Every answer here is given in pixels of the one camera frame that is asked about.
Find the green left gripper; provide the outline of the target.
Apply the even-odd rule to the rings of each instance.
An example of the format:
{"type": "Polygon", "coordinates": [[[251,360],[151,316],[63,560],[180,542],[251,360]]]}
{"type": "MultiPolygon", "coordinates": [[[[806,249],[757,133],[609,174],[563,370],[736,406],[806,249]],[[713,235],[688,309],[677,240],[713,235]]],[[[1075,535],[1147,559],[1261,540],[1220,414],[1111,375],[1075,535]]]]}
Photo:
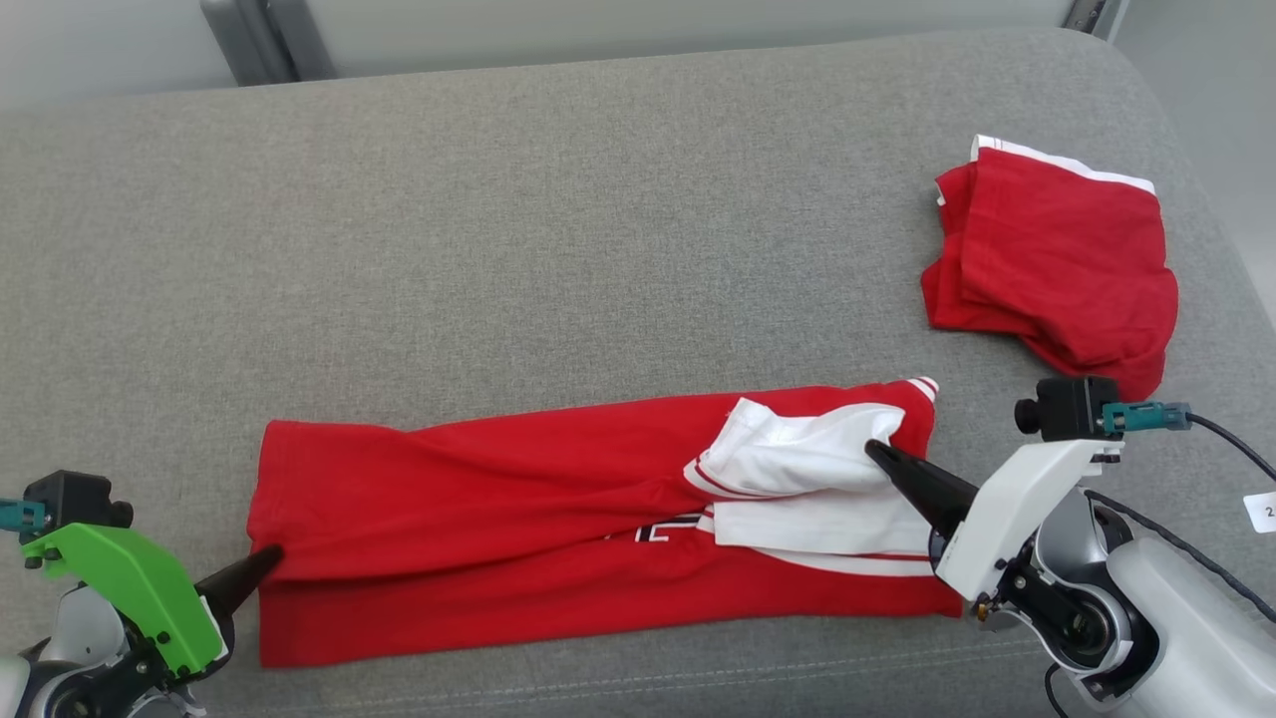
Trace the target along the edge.
{"type": "Polygon", "coordinates": [[[197,681],[235,650],[234,613],[285,559],[265,545],[200,582],[168,550],[131,529],[68,524],[20,532],[26,566],[71,576],[55,627],[23,650],[96,681],[197,681]]]}

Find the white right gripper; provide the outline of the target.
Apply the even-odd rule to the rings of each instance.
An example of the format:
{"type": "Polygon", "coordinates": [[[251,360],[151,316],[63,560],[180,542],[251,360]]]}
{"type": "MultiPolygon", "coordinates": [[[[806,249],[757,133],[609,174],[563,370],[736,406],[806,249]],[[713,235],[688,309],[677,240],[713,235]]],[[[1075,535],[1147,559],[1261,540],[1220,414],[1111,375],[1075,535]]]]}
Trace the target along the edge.
{"type": "Polygon", "coordinates": [[[1108,553],[1079,482],[1102,473],[1094,458],[1119,458],[1122,441],[1071,440],[1020,448],[979,488],[912,454],[869,440],[864,453],[905,500],[949,539],[937,576],[963,599],[993,596],[1022,545],[1053,580],[1071,583],[1073,569],[1108,553]]]}

